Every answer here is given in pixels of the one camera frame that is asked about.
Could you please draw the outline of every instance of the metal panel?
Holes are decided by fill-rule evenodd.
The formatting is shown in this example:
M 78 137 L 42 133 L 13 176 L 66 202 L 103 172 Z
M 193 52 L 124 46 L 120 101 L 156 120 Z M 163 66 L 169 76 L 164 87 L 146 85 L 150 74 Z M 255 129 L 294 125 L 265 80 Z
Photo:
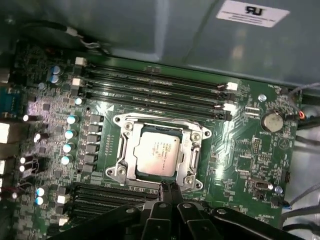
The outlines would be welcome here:
M 0 11 L 17 23 L 68 24 L 110 44 L 120 57 L 269 82 L 318 81 L 320 1 L 239 1 L 290 14 L 267 28 L 217 19 L 223 0 L 2 0 Z M 66 47 L 79 45 L 55 31 L 34 34 Z

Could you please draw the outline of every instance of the ul logo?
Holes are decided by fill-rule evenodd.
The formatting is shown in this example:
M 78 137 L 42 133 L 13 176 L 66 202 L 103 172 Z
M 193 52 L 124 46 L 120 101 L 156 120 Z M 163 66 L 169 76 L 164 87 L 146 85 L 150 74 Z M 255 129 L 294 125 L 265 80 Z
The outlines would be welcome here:
M 246 10 L 246 14 L 252 14 L 256 16 L 261 16 L 262 12 L 264 11 L 264 9 L 258 8 L 255 6 L 246 6 L 245 10 Z

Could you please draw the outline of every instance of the cpu socket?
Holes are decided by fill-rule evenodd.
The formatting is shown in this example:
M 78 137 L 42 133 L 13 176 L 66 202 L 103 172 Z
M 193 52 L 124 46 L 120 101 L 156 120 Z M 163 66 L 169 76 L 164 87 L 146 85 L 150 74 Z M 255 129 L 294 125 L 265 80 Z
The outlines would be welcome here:
M 176 181 L 181 191 L 203 188 L 197 169 L 202 140 L 212 132 L 186 119 L 142 113 L 116 115 L 120 127 L 115 166 L 105 174 L 121 185 L 158 189 L 161 181 Z

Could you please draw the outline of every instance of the gray cable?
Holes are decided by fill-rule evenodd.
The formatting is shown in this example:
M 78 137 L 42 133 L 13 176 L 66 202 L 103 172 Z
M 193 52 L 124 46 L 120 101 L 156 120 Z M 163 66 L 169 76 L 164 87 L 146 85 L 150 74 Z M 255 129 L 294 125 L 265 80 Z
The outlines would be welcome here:
M 284 222 L 288 218 L 297 217 L 297 216 L 304 216 L 304 215 L 312 215 L 312 214 L 320 214 L 320 205 L 316 206 L 307 206 L 299 209 L 295 209 L 289 212 L 285 212 L 281 215 L 278 228 L 282 229 Z
M 302 86 L 298 86 L 296 87 L 295 89 L 293 89 L 291 92 L 288 93 L 288 96 L 292 96 L 293 94 L 303 90 L 303 89 L 311 89 L 311 88 L 314 88 L 314 87 L 318 87 L 320 86 L 320 82 L 314 82 L 314 83 L 311 83 L 311 84 L 307 84 L 307 85 L 302 85 Z
M 300 199 L 304 198 L 305 196 L 307 196 L 308 194 L 316 191 L 320 189 L 320 182 L 318 182 L 317 184 L 309 187 L 307 190 L 305 190 L 303 193 L 301 193 L 299 196 L 296 196 L 292 201 L 289 202 L 290 206 L 292 206 L 293 204 L 295 204 L 296 202 L 298 202 Z

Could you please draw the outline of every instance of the microchip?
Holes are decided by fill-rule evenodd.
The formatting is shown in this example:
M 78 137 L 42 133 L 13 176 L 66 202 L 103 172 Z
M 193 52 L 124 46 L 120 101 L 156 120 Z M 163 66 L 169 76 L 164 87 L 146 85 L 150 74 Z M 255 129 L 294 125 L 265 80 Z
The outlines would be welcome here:
M 57 184 L 51 184 L 50 190 L 57 191 L 58 190 L 58 185 Z
M 97 144 L 88 144 L 88 145 L 85 147 L 85 150 L 86 150 L 88 153 L 94 154 L 94 153 L 96 153 L 96 152 L 99 150 L 99 145 L 97 145 Z
M 86 173 L 92 173 L 95 169 L 96 169 L 96 165 L 85 164 L 83 166 L 83 171 L 86 172 Z
M 65 186 L 60 186 L 58 188 L 58 193 L 61 194 L 61 195 L 67 194 L 67 188 Z
M 88 142 L 96 143 L 100 141 L 101 136 L 96 134 L 89 134 L 86 138 Z
M 100 115 L 91 115 L 90 116 L 90 121 L 91 122 L 103 122 L 104 121 L 104 116 L 100 116 Z
M 101 132 L 101 130 L 102 130 L 102 126 L 100 126 L 100 125 L 90 124 L 89 128 L 88 128 L 89 132 L 95 132 L 95 133 L 99 133 L 99 132 Z
M 54 208 L 56 206 L 56 203 L 54 202 L 54 201 L 50 201 L 49 203 L 48 203 L 48 207 L 49 208 Z
M 56 213 L 56 214 L 59 214 L 59 215 L 64 214 L 64 208 L 63 208 L 62 206 L 57 206 L 57 207 L 55 208 L 55 213 Z
M 97 160 L 96 154 L 86 154 L 84 156 L 84 161 L 88 164 L 93 164 Z
M 163 133 L 144 132 L 135 147 L 137 170 L 149 175 L 172 177 L 176 171 L 180 139 Z
M 35 103 L 37 101 L 36 96 L 30 95 L 28 96 L 28 102 Z
M 55 170 L 54 171 L 54 177 L 55 178 L 60 178 L 62 175 L 62 171 L 61 170 Z
M 47 103 L 43 104 L 42 105 L 42 110 L 49 111 L 50 110 L 50 104 L 47 104 Z
M 60 125 L 55 127 L 55 132 L 56 132 L 56 133 L 59 133 L 59 134 L 60 134 L 60 133 L 63 132 L 63 130 L 64 130 L 64 128 L 63 128 L 62 126 L 60 126 Z
M 69 84 L 64 84 L 64 85 L 62 86 L 62 88 L 63 88 L 64 90 L 66 90 L 66 91 L 70 91 L 70 85 L 69 85 Z
M 79 93 L 78 89 L 71 89 L 72 96 L 76 97 L 76 96 L 78 96 L 78 93 Z
M 40 154 L 45 154 L 46 153 L 46 148 L 45 147 L 39 147 L 39 153 Z

